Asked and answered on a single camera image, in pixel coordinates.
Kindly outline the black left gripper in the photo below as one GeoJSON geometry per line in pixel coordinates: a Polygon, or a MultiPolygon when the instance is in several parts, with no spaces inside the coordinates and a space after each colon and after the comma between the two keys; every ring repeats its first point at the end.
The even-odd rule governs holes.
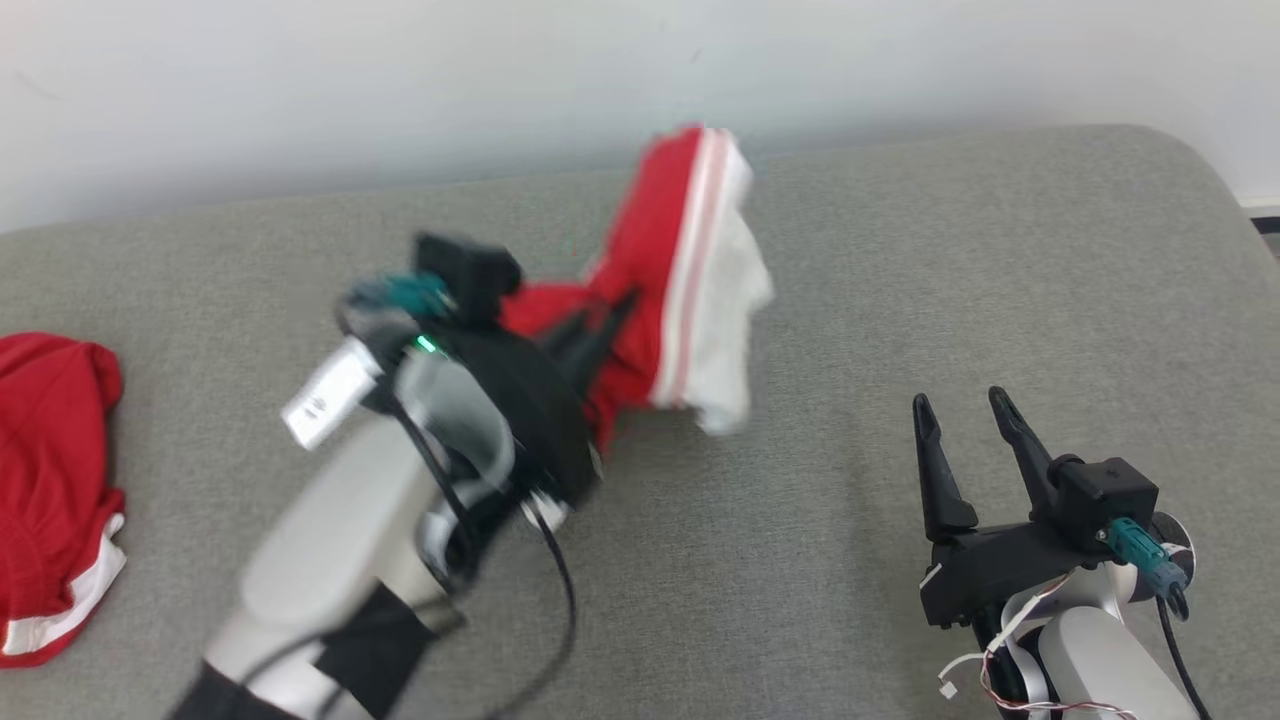
{"type": "Polygon", "coordinates": [[[426,318],[399,327],[399,410],[498,495],[581,503],[600,480],[590,391],[640,295],[571,311],[532,338],[426,318]]]}

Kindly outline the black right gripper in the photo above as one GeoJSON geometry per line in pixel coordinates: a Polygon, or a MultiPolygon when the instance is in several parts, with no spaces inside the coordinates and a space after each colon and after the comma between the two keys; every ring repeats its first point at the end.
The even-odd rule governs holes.
{"type": "Polygon", "coordinates": [[[943,629],[969,623],[982,609],[1075,568],[1106,560],[1105,542],[1078,544],[1042,521],[1057,493],[1050,480],[1053,459],[1005,388],[991,386],[988,400],[1027,488],[1030,521],[980,532],[974,532],[977,511],[957,487],[928,396],[918,393],[911,402],[925,538],[936,543],[920,601],[928,624],[943,629]]]}

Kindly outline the red Bulls 23 jersey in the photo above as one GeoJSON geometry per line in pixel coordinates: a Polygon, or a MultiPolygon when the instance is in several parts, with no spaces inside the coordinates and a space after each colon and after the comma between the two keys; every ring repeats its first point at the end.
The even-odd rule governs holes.
{"type": "Polygon", "coordinates": [[[508,331],[535,337],[632,297],[588,395],[605,447],[622,411],[690,410],[709,436],[750,413],[753,318],[773,296],[745,217],[753,169],[727,129],[690,126],[645,151],[602,251],[575,283],[532,283],[504,301],[508,331]]]}

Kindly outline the red shorts with white stripes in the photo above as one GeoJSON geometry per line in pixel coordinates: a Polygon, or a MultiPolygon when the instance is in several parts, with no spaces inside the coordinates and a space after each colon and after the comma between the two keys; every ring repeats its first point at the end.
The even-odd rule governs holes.
{"type": "Polygon", "coordinates": [[[122,391],[110,348],[0,337],[0,669],[64,651],[125,566],[125,496],[108,480],[122,391]]]}

